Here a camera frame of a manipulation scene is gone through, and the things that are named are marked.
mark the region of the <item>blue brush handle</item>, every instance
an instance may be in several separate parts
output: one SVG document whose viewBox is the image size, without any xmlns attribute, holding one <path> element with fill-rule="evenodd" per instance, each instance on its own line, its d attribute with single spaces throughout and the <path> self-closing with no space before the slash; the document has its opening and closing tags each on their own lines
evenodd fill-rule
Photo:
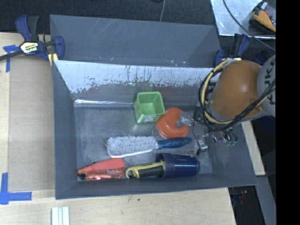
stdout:
<svg viewBox="0 0 300 225">
<path fill-rule="evenodd" d="M 180 148 L 190 143 L 193 139 L 190 137 L 171 138 L 158 141 L 158 148 Z"/>
</svg>

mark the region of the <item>red tool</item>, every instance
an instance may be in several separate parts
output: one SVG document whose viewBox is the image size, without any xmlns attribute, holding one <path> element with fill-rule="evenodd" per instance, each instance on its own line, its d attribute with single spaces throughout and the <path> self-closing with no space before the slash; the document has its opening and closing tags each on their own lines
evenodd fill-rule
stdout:
<svg viewBox="0 0 300 225">
<path fill-rule="evenodd" d="M 107 180 L 123 178 L 125 164 L 121 158 L 112 158 L 78 169 L 82 180 Z"/>
</svg>

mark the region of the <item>orange object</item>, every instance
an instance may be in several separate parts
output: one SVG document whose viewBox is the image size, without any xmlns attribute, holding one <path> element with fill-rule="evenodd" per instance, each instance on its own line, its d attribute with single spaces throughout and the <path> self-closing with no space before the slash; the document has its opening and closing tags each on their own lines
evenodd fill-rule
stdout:
<svg viewBox="0 0 300 225">
<path fill-rule="evenodd" d="M 165 139 L 186 137 L 188 135 L 189 126 L 183 125 L 180 128 L 176 127 L 176 123 L 180 118 L 179 114 L 181 113 L 183 113 L 183 111 L 179 108 L 167 108 L 164 115 L 156 122 L 158 132 Z"/>
<path fill-rule="evenodd" d="M 125 164 L 121 158 L 112 158 L 78 169 L 82 180 L 103 180 L 123 178 Z"/>
</svg>

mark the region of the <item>blue tape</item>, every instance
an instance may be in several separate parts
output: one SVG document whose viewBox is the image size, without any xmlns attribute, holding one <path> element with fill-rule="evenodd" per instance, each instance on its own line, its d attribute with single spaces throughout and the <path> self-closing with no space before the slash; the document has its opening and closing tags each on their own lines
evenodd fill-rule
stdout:
<svg viewBox="0 0 300 225">
<path fill-rule="evenodd" d="M 20 50 L 20 48 L 16 45 L 8 45 L 3 47 L 4 51 L 6 51 L 7 54 L 11 52 L 17 52 Z M 6 72 L 8 73 L 10 71 L 10 58 L 6 60 Z"/>
<path fill-rule="evenodd" d="M 8 173 L 2 174 L 0 204 L 7 205 L 10 201 L 31 201 L 32 192 L 8 192 Z"/>
</svg>

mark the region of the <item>orange lid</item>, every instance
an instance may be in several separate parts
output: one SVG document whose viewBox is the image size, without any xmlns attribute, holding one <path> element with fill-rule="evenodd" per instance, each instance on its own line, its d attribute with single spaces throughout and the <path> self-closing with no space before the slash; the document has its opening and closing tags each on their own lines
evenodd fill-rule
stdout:
<svg viewBox="0 0 300 225">
<path fill-rule="evenodd" d="M 183 111 L 179 108 L 167 108 L 164 115 L 156 122 L 158 132 L 165 139 L 186 137 L 188 135 L 189 126 L 183 125 L 180 128 L 176 128 L 176 123 L 179 120 L 179 114 L 181 113 L 183 113 Z"/>
</svg>

